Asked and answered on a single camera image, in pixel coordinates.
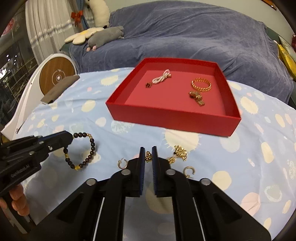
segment red box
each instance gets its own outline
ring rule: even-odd
[[[146,88],[145,84],[169,69],[172,75]],[[191,81],[206,78],[212,83],[203,92],[204,106],[189,97]],[[197,82],[199,87],[207,84]],[[183,58],[145,58],[125,78],[106,105],[117,121],[231,136],[241,117],[223,72],[217,63]]]

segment gray plush toy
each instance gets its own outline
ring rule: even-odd
[[[116,39],[123,39],[123,26],[106,28],[102,31],[96,32],[88,40],[88,48],[86,49],[89,52],[91,49],[96,50],[97,48],[103,46],[106,43],[109,43]]]

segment metal screw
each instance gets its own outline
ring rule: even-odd
[[[124,176],[130,175],[131,171],[129,169],[124,169],[121,171],[121,174]]]
[[[176,171],[174,169],[167,169],[165,173],[169,176],[172,176],[175,175]]]
[[[203,185],[205,185],[205,186],[211,184],[211,180],[208,179],[208,178],[203,178],[200,182],[201,182]]]
[[[86,184],[89,186],[93,186],[96,184],[96,179],[90,178],[86,181]]]

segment wooden round panel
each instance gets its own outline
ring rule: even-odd
[[[42,93],[46,95],[63,78],[74,74],[74,66],[68,59],[52,58],[43,66],[40,73],[39,84]]]

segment finger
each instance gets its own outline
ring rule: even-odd
[[[3,198],[0,198],[0,207],[3,209],[7,209],[7,204]]]
[[[22,210],[17,212],[21,216],[27,216],[30,213],[29,205],[27,204]]]
[[[23,194],[24,194],[24,189],[21,184],[17,185],[13,189],[9,191],[10,196],[13,200],[18,200]]]
[[[24,194],[18,200],[16,200],[16,201],[13,200],[11,203],[13,209],[16,211],[20,211],[20,210],[24,209],[26,204],[27,204],[27,199]]]

